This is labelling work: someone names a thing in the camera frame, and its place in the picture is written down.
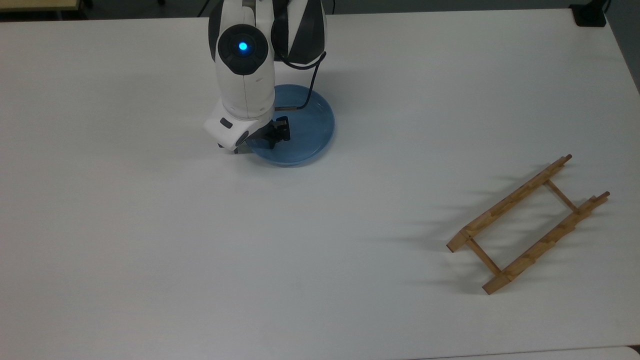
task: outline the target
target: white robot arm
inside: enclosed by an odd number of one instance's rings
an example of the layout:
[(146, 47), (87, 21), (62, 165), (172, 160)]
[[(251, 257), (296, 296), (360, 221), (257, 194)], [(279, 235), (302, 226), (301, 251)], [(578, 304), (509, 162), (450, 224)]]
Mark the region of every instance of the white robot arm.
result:
[(223, 0), (209, 17), (209, 47), (220, 99), (206, 130), (220, 147), (235, 150), (272, 126), (274, 60), (319, 65), (326, 18), (320, 0)]

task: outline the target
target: white tabletop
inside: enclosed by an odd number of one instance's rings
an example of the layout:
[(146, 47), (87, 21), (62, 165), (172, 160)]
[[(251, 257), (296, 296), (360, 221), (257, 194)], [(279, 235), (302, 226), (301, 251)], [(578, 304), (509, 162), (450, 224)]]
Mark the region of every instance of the white tabletop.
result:
[[(640, 97), (569, 10), (338, 15), (337, 130), (280, 168), (218, 149), (206, 19), (0, 24), (0, 359), (415, 359), (640, 339)], [(279, 83), (310, 72), (278, 66)], [(494, 295), (445, 244), (560, 156), (610, 191)], [(568, 210), (539, 189), (499, 266)]]

